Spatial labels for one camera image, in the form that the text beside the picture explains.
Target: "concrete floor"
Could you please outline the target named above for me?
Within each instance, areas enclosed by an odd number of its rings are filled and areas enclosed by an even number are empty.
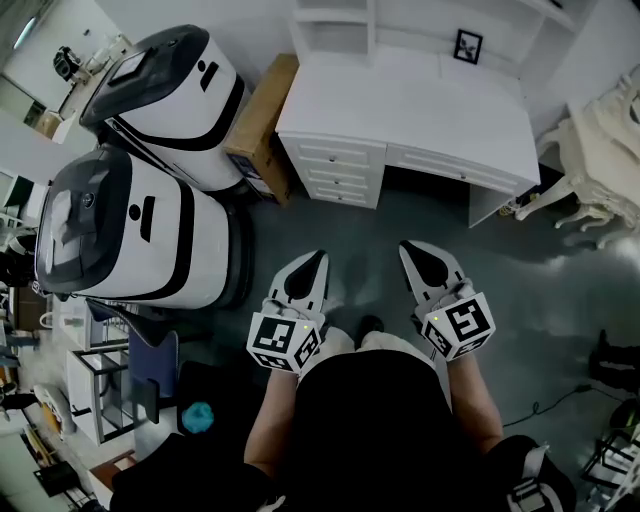
[[[402,189],[397,183],[404,182]],[[235,311],[201,310],[215,342],[188,344],[187,358],[216,362],[220,351],[243,350],[251,314],[259,311],[274,274],[315,249],[329,253],[329,321],[352,335],[364,314],[378,315],[387,332],[427,350],[409,317],[415,307],[398,256],[398,242],[424,240],[453,253],[475,289],[485,292],[497,326],[476,352],[505,423],[555,402],[589,382],[587,360],[600,329],[610,340],[633,344],[640,334],[640,241],[626,239],[596,251],[602,230],[576,236],[577,226],[555,230],[575,211],[574,200],[520,223],[493,216],[467,228],[466,185],[388,169],[377,210],[306,197],[286,209],[267,202],[251,207],[256,231],[255,279]],[[446,369],[439,364],[446,386]],[[262,378],[267,372],[257,370]],[[605,390],[624,397],[603,387]],[[617,403],[596,392],[572,396],[555,410],[508,428],[549,443],[551,456],[576,483]]]

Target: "white cabinet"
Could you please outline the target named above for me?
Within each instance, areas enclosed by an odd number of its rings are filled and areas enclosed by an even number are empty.
[[[295,133],[280,139],[311,198],[377,206],[386,144]]]

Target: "white table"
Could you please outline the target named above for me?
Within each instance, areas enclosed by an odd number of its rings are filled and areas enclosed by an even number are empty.
[[[445,55],[384,45],[369,65],[312,55],[276,131],[314,199],[375,208],[385,165],[408,168],[470,183],[473,226],[540,182],[518,81]]]

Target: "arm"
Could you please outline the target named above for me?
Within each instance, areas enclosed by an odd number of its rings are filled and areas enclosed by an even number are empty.
[[[502,420],[473,354],[447,365],[453,415],[484,454],[503,438]]]
[[[244,449],[244,462],[275,478],[284,458],[295,410],[298,376],[272,371],[262,407]]]

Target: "black stripe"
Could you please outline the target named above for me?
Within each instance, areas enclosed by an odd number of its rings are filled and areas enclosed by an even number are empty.
[[[179,149],[181,151],[206,151],[218,146],[226,137],[233,118],[238,111],[240,101],[242,101],[242,95],[244,94],[244,81],[238,75],[236,75],[236,81],[231,89],[231,94],[227,99],[216,124],[204,135],[200,137],[194,137],[193,139],[171,139],[166,137],[154,137],[152,135],[146,135],[136,130],[133,126],[127,123],[120,116],[115,116],[115,119],[124,126],[132,135],[140,139],[142,142],[154,144],[156,146],[162,146],[165,148]]]
[[[189,174],[187,171],[185,171],[182,167],[180,167],[177,163],[173,162],[174,167],[177,167],[178,169],[180,169],[180,172],[183,173],[187,178],[189,178],[191,181],[193,181],[194,183],[197,183],[198,185],[200,185],[200,182],[195,179],[193,176],[191,176],[191,174]]]
[[[209,67],[207,68],[207,70],[204,72],[204,75],[202,75],[202,78],[200,79],[200,87],[202,87],[203,91],[206,91],[207,87],[209,87],[209,84],[211,83],[211,79],[213,78],[213,75],[216,74],[216,71],[218,71],[218,65],[215,62],[212,62],[211,64],[209,64]]]
[[[140,236],[143,240],[151,243],[151,224],[153,223],[153,207],[156,198],[147,196],[142,203],[142,220],[140,221]]]
[[[180,231],[178,233],[178,250],[173,274],[167,284],[159,290],[127,297],[109,297],[110,300],[153,300],[169,297],[179,292],[187,282],[191,269],[191,252],[193,247],[193,220],[195,214],[195,199],[191,187],[183,181],[176,180],[180,185]]]
[[[149,148],[147,148],[147,146],[144,146],[143,144],[141,144],[140,141],[133,136],[133,134],[131,134],[128,130],[124,128],[124,126],[122,126],[121,123],[122,123],[122,119],[114,118],[114,121],[113,121],[114,126],[112,126],[112,128],[116,131],[116,133],[117,132],[124,133],[127,136],[125,140],[130,144],[132,144],[133,146],[135,146],[137,149],[139,149],[142,153],[144,153],[144,155],[147,158],[149,158],[152,162],[155,162],[154,165],[160,165],[170,174],[175,172],[171,167],[169,167],[166,163],[160,160],[155,154],[149,151]]]

